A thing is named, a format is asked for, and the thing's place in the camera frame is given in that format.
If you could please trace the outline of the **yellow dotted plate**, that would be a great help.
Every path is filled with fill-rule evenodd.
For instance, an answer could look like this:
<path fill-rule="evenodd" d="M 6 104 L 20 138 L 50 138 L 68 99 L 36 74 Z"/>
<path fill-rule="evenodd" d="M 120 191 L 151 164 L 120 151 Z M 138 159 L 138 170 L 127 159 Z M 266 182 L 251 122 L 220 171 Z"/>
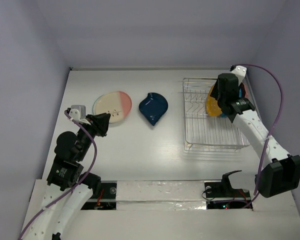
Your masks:
<path fill-rule="evenodd" d="M 215 85 L 211 86 L 209 93 L 206 97 L 205 111 L 210 117 L 219 117 L 223 113 L 221 108 L 218 106 L 218 101 L 211 96 L 214 86 Z"/>

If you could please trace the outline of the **pink dotted plate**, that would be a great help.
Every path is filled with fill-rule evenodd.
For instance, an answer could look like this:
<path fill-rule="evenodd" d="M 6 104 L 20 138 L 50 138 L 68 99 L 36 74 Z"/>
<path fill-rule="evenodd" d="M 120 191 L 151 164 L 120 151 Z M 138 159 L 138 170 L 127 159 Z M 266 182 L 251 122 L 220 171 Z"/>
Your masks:
<path fill-rule="evenodd" d="M 240 90 L 241 90 L 241 97 L 242 98 L 249 98 L 249 91 L 248 91 L 248 88 L 246 86 L 246 84 L 244 82 L 242 82 L 240 85 Z"/>

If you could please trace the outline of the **cream and pink plate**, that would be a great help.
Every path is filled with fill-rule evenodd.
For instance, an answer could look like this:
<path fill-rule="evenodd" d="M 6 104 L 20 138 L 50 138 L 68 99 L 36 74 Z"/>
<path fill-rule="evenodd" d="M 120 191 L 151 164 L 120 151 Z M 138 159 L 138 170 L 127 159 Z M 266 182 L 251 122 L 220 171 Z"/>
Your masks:
<path fill-rule="evenodd" d="M 95 106 L 95 113 L 96 115 L 111 114 L 109 122 L 112 124 L 123 121 L 129 115 L 131 109 L 131 97 L 126 92 L 118 90 L 103 94 Z"/>

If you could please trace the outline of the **teal dotted plate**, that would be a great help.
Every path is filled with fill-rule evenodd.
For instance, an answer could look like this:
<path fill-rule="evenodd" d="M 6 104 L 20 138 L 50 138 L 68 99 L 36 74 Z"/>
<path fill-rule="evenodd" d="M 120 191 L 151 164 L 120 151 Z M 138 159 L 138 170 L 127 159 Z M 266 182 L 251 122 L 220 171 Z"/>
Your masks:
<path fill-rule="evenodd" d="M 241 89 L 241 88 L 239 88 L 239 97 L 240 97 L 240 98 L 242 97 L 242 89 Z M 222 114 L 219 115 L 219 117 L 220 117 L 220 118 L 226 118 L 227 115 L 224 114 L 224 113 L 222 113 Z"/>

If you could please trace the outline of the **dark blue leaf plate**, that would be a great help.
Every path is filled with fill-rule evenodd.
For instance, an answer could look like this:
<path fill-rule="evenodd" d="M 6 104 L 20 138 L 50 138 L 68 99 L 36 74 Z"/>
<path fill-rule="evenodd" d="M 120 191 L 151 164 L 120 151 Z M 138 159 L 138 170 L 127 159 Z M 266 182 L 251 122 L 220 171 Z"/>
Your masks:
<path fill-rule="evenodd" d="M 166 98 L 156 92 L 149 92 L 145 99 L 143 99 L 138 109 L 145 119 L 155 126 L 160 118 L 167 112 L 169 107 Z"/>

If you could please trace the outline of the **white watermelon pattern plate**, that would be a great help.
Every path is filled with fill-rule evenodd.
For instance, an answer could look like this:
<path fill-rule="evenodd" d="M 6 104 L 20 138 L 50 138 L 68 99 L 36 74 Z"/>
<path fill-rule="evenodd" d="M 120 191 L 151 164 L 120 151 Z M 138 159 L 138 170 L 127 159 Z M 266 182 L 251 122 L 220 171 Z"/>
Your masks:
<path fill-rule="evenodd" d="M 99 97 L 94 101 L 94 103 L 93 103 L 93 105 L 92 105 L 92 115 L 96 115 L 96 110 L 95 110 L 95 108 L 96 108 L 96 105 L 97 105 L 98 100 L 100 99 L 100 97 L 102 97 L 102 95 L 99 96 Z"/>

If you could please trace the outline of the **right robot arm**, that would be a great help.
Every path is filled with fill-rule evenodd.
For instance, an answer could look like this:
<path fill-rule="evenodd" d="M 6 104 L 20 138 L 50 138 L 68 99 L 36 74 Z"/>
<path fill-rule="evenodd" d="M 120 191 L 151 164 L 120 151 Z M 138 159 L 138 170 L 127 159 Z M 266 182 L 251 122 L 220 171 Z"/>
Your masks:
<path fill-rule="evenodd" d="M 255 106 L 246 97 L 240 97 L 239 92 L 238 77 L 233 73 L 221 73 L 210 96 L 260 158 L 255 190 L 270 198 L 296 189 L 300 182 L 300 156 L 291 155 L 278 143 L 259 118 Z"/>

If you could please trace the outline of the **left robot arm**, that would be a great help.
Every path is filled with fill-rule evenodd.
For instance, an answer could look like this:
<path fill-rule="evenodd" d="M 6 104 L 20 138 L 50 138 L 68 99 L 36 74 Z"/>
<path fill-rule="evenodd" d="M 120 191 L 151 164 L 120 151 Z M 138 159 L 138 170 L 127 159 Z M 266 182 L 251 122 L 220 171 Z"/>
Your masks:
<path fill-rule="evenodd" d="M 86 201 L 102 192 L 101 178 L 91 170 L 98 153 L 95 137 L 107 135 L 111 114 L 86 114 L 83 105 L 73 105 L 64 115 L 79 130 L 57 137 L 40 210 L 25 225 L 20 240 L 64 239 Z"/>

